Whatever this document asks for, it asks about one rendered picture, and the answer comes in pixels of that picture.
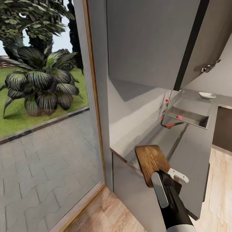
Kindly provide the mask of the cutting board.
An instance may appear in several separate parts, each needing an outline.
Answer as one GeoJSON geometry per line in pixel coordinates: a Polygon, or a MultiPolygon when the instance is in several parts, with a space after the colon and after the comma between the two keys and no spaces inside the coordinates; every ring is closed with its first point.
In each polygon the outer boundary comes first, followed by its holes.
{"type": "MultiPolygon", "coordinates": [[[[169,165],[167,159],[164,157],[158,145],[136,146],[135,152],[137,154],[147,187],[154,188],[151,181],[152,173],[156,172],[157,170],[159,171],[160,169],[168,173],[171,166],[169,165]]],[[[176,177],[174,177],[173,180],[179,182],[176,177]]]]}

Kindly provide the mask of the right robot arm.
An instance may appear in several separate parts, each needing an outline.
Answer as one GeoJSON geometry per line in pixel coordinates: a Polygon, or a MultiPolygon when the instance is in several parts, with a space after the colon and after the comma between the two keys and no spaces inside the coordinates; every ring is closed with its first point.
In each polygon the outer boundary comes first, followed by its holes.
{"type": "Polygon", "coordinates": [[[167,232],[197,232],[179,197],[182,186],[173,180],[174,177],[186,184],[189,182],[185,175],[172,168],[168,173],[160,169],[151,175],[166,230],[167,232]]]}

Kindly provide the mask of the bowl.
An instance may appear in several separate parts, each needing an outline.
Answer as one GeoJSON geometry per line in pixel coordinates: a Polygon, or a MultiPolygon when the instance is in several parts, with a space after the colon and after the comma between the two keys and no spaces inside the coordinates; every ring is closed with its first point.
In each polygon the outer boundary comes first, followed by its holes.
{"type": "Polygon", "coordinates": [[[208,92],[199,92],[199,95],[203,99],[213,99],[213,98],[216,98],[216,96],[214,94],[208,93],[208,92]]]}

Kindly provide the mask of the parer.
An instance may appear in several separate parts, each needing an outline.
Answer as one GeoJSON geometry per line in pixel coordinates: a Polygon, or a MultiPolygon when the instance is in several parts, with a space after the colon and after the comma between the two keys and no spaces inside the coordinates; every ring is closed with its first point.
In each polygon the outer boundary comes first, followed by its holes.
{"type": "Polygon", "coordinates": [[[175,125],[177,125],[177,124],[181,124],[181,123],[183,123],[183,122],[178,122],[178,123],[168,124],[168,125],[165,125],[165,127],[175,126],[175,125]]]}

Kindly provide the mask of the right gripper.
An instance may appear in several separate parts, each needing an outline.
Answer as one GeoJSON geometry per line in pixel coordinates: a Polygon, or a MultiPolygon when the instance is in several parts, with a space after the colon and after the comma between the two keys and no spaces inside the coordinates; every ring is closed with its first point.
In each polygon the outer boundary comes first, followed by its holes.
{"type": "Polygon", "coordinates": [[[172,187],[175,188],[177,194],[179,195],[181,187],[182,187],[181,184],[179,182],[174,181],[172,178],[171,178],[171,181],[172,181],[172,187]]]}

